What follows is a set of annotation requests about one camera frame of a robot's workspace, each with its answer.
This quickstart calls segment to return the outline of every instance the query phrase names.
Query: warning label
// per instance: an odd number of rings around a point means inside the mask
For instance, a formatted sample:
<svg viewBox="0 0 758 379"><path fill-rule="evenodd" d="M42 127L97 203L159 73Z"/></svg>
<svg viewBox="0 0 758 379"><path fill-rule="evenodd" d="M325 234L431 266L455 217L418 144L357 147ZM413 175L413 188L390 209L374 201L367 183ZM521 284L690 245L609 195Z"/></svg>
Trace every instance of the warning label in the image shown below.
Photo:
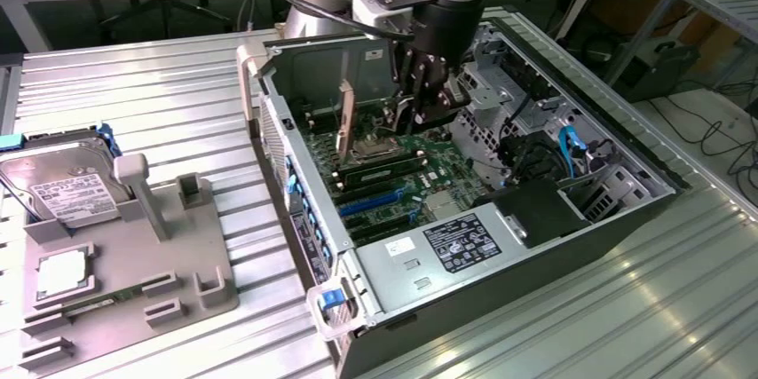
<svg viewBox="0 0 758 379"><path fill-rule="evenodd" d="M425 231L447 272L458 272L498 255L501 248L476 214Z"/></svg>
<svg viewBox="0 0 758 379"><path fill-rule="evenodd" d="M97 173L32 186L32 192L64 223L117 210L117 203Z"/></svg>

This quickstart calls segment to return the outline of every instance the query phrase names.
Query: electronic device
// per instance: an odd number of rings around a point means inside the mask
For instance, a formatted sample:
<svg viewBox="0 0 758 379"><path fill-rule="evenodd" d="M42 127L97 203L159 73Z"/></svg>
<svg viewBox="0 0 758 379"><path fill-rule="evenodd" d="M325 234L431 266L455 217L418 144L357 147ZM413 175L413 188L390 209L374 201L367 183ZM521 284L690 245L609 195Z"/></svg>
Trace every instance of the electronic device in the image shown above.
<svg viewBox="0 0 758 379"><path fill-rule="evenodd" d="M78 228L119 216L133 197L114 177L122 155L107 124L55 134L0 137L0 182L32 222L58 219Z"/></svg>
<svg viewBox="0 0 758 379"><path fill-rule="evenodd" d="M426 128L395 43L271 42L255 71L254 143L341 377L597 260L686 187L512 28L474 33L447 76L470 102Z"/></svg>

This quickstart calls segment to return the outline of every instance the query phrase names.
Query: metal table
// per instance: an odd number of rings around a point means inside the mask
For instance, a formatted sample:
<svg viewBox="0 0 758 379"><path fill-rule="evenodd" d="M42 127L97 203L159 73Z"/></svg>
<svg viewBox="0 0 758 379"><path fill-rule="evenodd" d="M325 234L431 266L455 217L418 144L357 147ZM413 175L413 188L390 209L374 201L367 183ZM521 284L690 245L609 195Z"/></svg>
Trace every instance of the metal table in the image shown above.
<svg viewBox="0 0 758 379"><path fill-rule="evenodd" d="M262 31L27 55L23 68L11 69L8 103L18 102L18 109L16 115L6 110L6 130L54 131L107 121L125 152L147 156L153 186L191 171L213 182L241 293L233 312L51 377L155 377L167 368L171 377L334 375L245 128L235 49L251 37L278 35ZM15 199L4 198L2 212L0 376L27 377L10 367L22 333L14 330L24 238Z"/></svg>
<svg viewBox="0 0 758 379"><path fill-rule="evenodd" d="M756 207L520 14L498 15L693 188L598 262L363 377L756 377ZM123 148L146 153L153 184L186 170L214 181L242 292L239 309L56 377L154 377L158 368L171 368L173 377L334 375L245 139L234 71L234 48L245 41L214 36L28 55L23 74L16 67L7 76L8 87L23 88L10 94L20 101L18 130L60 129L99 116ZM20 208L8 201L0 376L27 377L6 367L16 354L22 238Z"/></svg>
<svg viewBox="0 0 758 379"><path fill-rule="evenodd" d="M608 70L606 82L613 85L624 74L626 66L636 56L642 43L656 31L658 22L664 19L669 7L677 0L661 0L640 28L624 53L614 59ZM701 12L708 13L724 25L729 26L753 43L758 43L758 0L682 0Z"/></svg>

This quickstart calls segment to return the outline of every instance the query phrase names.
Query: blue pcie slot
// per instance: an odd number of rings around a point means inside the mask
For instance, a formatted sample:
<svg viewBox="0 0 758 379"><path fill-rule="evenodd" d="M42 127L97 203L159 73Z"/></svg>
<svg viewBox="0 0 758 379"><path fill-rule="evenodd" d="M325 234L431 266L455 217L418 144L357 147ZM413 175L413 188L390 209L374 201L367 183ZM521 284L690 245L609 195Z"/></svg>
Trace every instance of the blue pcie slot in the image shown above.
<svg viewBox="0 0 758 379"><path fill-rule="evenodd" d="M359 201L355 204L351 204L350 206L345 206L343 208L341 208L341 216L347 217L369 209L374 209L378 208L379 206L385 206L386 204L391 204L401 201L401 199L403 198L405 191L406 191L405 188L401 188L398 190L394 190L391 193L381 195L379 197L374 197L373 199L369 199L366 201Z"/></svg>

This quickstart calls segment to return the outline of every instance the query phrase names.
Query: sticker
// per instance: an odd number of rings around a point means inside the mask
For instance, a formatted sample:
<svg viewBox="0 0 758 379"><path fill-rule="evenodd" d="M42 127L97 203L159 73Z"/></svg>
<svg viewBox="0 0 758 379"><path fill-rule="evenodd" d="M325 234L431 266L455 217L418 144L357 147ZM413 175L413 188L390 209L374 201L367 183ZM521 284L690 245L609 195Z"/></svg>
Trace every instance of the sticker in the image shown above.
<svg viewBox="0 0 758 379"><path fill-rule="evenodd" d="M425 231L447 272L467 269L502 253L474 213Z"/></svg>
<svg viewBox="0 0 758 379"><path fill-rule="evenodd" d="M117 303L117 300L114 298L106 299L105 301L99 301L95 304L91 305L86 305L82 308L78 308L76 310L71 310L66 313L67 317L74 317L75 315L80 315L84 312L90 312L90 311L95 311L99 308L102 308L103 306L110 306L114 305Z"/></svg>
<svg viewBox="0 0 758 379"><path fill-rule="evenodd" d="M64 223L117 210L117 202L97 173L31 186L31 190Z"/></svg>
<svg viewBox="0 0 758 379"><path fill-rule="evenodd" d="M377 179L377 178L381 178L381 177L386 177L391 173L393 173L393 171L390 169L382 170L381 172L373 173L371 175L366 175L365 177L362 177L361 182L369 181L371 179Z"/></svg>
<svg viewBox="0 0 758 379"><path fill-rule="evenodd" d="M417 248L417 246L414 245L414 240L410 237L403 237L401 240L390 241L385 245L391 257L401 255L409 250L414 250Z"/></svg>
<svg viewBox="0 0 758 379"><path fill-rule="evenodd" d="M371 61L373 59L382 59L385 56L385 49L377 49L374 51L366 51L366 60Z"/></svg>

